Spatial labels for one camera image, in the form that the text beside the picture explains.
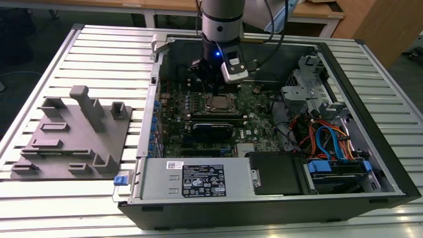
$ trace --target metal grating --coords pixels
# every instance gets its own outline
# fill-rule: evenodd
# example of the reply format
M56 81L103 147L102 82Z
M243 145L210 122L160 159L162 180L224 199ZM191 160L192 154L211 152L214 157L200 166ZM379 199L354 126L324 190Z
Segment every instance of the metal grating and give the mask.
M132 170L142 128L143 108L148 86L150 42L155 32L195 34L194 31L142 29L87 25L74 30L63 49L46 71L46 85L28 107L22 127L12 127L11 144L0 159L0 179L10 178L11 164L19 159L20 146L28 143L43 116L36 107L46 96L68 95L74 84L87 85L91 97L103 105L123 100L136 111L132 114L122 170ZM264 35L247 34L250 38ZM423 123L422 115L405 98L403 91L375 59L354 40L287 37L291 41L323 41L329 44L351 83L365 101L394 151L423 193ZM330 82L341 98L334 82ZM142 231L120 213L118 201L126 200L130 187L114 187L111 181L0 182L2 237L419 237L423 234L423 199L394 209L366 213L347 222L330 224L290 224L236 228Z

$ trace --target aluminum extrusion table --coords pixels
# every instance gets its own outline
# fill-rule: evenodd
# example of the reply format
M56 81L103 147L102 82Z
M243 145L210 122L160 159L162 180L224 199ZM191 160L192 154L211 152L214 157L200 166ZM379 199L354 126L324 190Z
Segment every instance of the aluminum extrusion table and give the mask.
M195 35L194 31L79 25L71 30L39 84L0 142L0 236L14 237L419 237L423 199L381 209L337 223L308 223L174 231L143 231L120 213L130 187L110 180L11 181L12 163L43 116L47 96L66 97L74 85L87 85L103 105L124 101L135 108L120 170L132 170L142 129L143 107L152 66L151 37L156 32ZM247 38L266 35L246 34ZM389 143L423 193L423 116L381 66L366 45L354 40L288 37L326 42ZM341 99L331 82L335 95Z

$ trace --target warning label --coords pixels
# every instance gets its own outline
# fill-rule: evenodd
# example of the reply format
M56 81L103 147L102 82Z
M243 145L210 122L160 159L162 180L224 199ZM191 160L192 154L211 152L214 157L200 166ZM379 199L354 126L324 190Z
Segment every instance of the warning label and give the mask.
M183 166L183 196L226 196L223 165Z

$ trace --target gray plastic base plate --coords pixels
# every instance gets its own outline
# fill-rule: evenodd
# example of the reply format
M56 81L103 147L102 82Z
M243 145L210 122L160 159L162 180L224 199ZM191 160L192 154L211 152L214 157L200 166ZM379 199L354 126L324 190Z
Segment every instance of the gray plastic base plate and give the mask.
M115 177L132 108L126 107L128 115L124 119L114 119L111 106L102 108L102 121L106 128L103 132L94 131L79 105L58 108L62 117L43 117L24 149L39 147L46 152L36 153L35 158L31 159L20 157L12 168L12 179L112 179ZM62 130L60 124L58 126L59 122L68 124ZM87 153L79 153L75 150L86 150Z

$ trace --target blue release tab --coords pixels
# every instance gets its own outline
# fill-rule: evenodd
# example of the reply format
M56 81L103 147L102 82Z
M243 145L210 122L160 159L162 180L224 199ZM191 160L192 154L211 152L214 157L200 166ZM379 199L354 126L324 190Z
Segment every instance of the blue release tab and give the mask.
M371 164L367 160L363 161L363 166L365 166L366 171L370 172L371 171Z
M128 176L116 176L114 179L115 186L128 186Z
M330 162L327 160L314 160L307 164L310 173L331 172Z

